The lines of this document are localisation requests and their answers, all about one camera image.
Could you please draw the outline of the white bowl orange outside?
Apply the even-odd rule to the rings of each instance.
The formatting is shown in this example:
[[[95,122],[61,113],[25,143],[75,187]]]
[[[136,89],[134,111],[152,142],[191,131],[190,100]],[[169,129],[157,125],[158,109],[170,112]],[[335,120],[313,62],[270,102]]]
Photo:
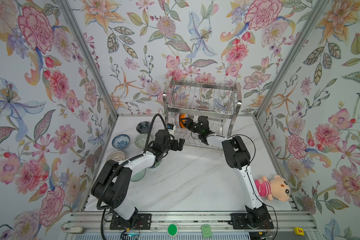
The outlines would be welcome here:
[[[179,115],[179,126],[181,129],[186,129],[185,127],[185,123],[188,119],[188,115],[187,114],[180,114]]]

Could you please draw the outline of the grey striped bowl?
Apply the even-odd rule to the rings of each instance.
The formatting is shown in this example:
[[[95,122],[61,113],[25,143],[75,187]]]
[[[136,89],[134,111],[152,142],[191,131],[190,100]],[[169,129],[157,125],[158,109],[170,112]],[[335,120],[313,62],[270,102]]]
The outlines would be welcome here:
[[[180,128],[180,114],[176,113],[173,117],[173,123],[177,129]]]

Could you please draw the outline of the stainless steel dish rack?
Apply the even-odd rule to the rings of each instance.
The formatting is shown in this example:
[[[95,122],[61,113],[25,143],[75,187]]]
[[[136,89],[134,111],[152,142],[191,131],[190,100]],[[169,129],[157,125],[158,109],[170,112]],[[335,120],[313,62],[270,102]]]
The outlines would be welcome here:
[[[173,123],[176,113],[187,114],[188,118],[198,121],[199,116],[206,116],[212,132],[230,137],[235,121],[242,106],[242,90],[239,83],[205,84],[171,80],[163,91],[164,118]],[[221,151],[222,148],[203,144],[198,135],[187,129],[175,130],[177,139],[185,139],[188,146]]]

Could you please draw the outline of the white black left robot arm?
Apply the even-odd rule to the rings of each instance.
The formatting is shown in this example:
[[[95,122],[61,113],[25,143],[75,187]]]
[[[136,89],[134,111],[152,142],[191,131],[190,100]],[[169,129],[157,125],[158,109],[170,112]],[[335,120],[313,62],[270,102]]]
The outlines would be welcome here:
[[[183,150],[185,141],[175,139],[160,114],[154,115],[148,135],[151,135],[157,118],[162,121],[164,128],[156,132],[153,141],[146,141],[142,153],[123,162],[106,161],[91,189],[91,195],[98,200],[97,210],[109,211],[124,221],[134,219],[138,210],[126,200],[131,178],[160,163],[169,151]]]

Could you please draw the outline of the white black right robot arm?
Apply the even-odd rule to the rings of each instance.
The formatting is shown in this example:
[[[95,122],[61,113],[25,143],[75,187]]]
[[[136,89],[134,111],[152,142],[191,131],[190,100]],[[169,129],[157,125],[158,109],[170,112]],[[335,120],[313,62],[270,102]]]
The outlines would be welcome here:
[[[179,122],[191,133],[197,134],[203,144],[223,149],[226,162],[238,175],[244,193],[247,226],[251,229],[260,228],[270,214],[256,189],[250,166],[253,157],[242,140],[243,135],[225,137],[212,132],[206,116],[199,116],[197,122],[191,118],[181,118]]]

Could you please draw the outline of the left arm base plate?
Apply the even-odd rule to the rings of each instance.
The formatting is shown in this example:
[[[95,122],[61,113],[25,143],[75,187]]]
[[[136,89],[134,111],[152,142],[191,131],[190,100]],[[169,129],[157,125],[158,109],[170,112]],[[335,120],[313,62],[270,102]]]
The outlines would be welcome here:
[[[136,214],[129,220],[113,216],[110,230],[150,230],[152,224],[152,214]]]

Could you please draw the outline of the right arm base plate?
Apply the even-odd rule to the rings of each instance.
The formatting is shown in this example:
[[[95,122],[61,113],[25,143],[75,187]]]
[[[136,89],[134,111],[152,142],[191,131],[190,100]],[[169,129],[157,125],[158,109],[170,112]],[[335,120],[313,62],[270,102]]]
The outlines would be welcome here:
[[[273,230],[274,224],[270,215],[256,219],[247,213],[232,213],[228,224],[233,226],[234,230]]]

